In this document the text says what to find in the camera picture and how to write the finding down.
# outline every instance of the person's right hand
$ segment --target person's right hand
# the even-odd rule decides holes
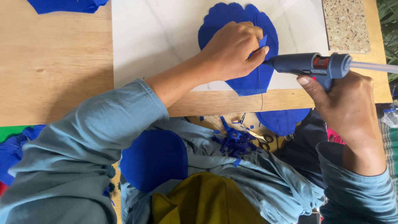
[[[345,141],[354,157],[343,166],[365,176],[378,175],[386,169],[381,133],[373,100],[373,80],[353,71],[334,80],[334,87],[325,93],[311,77],[301,75],[298,83],[314,100],[315,107],[326,124]]]

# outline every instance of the wooden table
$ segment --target wooden table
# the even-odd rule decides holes
[[[364,0],[370,54],[355,61],[385,63],[376,2]],[[0,126],[46,124],[84,99],[113,88],[111,4],[95,14],[37,15],[26,0],[3,0],[0,8]],[[375,81],[375,102],[391,102],[384,72],[355,70]],[[263,110],[313,107],[304,90],[269,90]],[[234,91],[189,92],[170,116],[254,112],[261,95]]]

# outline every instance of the fingernail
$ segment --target fingernail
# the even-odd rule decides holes
[[[308,77],[302,77],[299,78],[297,81],[299,82],[300,85],[304,86],[310,82],[310,79]]]
[[[269,47],[268,47],[268,46],[265,46],[264,51],[265,51],[265,54],[268,54],[268,52],[269,52]]]

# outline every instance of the green mat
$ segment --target green mat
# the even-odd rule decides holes
[[[6,140],[10,135],[21,133],[26,127],[29,127],[29,125],[0,127],[0,142]]]

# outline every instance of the glue gun label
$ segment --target glue gun label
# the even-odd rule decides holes
[[[302,72],[304,74],[308,74],[308,75],[323,75],[323,76],[326,76],[326,71],[322,71],[322,70],[305,70],[305,69],[303,69]]]

